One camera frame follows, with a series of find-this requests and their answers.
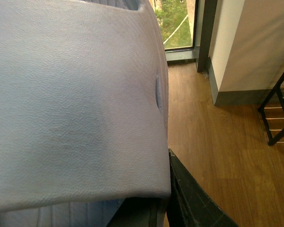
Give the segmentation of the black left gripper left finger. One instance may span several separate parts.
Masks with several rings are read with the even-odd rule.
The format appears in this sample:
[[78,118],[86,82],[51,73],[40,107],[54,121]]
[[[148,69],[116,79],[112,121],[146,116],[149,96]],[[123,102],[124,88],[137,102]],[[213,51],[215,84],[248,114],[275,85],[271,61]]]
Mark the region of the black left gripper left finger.
[[111,218],[108,227],[162,227],[163,199],[127,198]]

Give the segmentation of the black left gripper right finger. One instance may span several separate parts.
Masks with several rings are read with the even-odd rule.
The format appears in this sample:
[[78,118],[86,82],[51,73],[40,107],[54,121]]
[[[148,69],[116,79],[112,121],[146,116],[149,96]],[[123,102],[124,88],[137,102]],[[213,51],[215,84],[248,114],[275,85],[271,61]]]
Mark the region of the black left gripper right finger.
[[170,227],[237,227],[203,190],[169,149],[171,197],[167,208]]

